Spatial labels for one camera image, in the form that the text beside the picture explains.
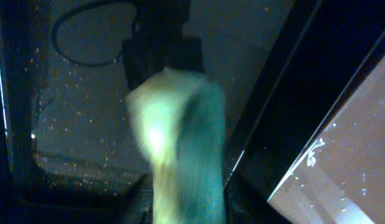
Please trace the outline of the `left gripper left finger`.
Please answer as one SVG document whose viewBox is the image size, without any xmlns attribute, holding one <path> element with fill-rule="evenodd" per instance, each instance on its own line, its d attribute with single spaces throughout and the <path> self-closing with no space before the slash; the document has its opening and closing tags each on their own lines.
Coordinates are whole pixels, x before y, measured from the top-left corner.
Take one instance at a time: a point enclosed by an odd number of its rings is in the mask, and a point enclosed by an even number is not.
<svg viewBox="0 0 385 224">
<path fill-rule="evenodd" d="M 153 178 L 144 174 L 126 194 L 119 223 L 153 224 Z"/>
</svg>

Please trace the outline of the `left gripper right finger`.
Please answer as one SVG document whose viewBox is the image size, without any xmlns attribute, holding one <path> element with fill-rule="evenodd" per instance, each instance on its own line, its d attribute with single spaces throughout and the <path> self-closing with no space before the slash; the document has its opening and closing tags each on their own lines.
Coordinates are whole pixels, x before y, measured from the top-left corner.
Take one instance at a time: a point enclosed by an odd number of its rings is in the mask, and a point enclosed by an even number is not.
<svg viewBox="0 0 385 224">
<path fill-rule="evenodd" d="M 242 177 L 233 177 L 227 184 L 227 223 L 271 223 L 267 203 Z"/>
</svg>

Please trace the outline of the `green scrubbing sponge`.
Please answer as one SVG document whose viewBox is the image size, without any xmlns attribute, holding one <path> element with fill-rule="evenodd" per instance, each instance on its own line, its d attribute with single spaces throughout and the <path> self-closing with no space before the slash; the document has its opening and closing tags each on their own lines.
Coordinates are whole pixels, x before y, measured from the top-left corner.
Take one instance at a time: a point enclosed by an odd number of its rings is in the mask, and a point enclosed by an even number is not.
<svg viewBox="0 0 385 224">
<path fill-rule="evenodd" d="M 203 73 L 166 67 L 124 102 L 152 171 L 154 223 L 224 223 L 222 87 Z"/>
</svg>

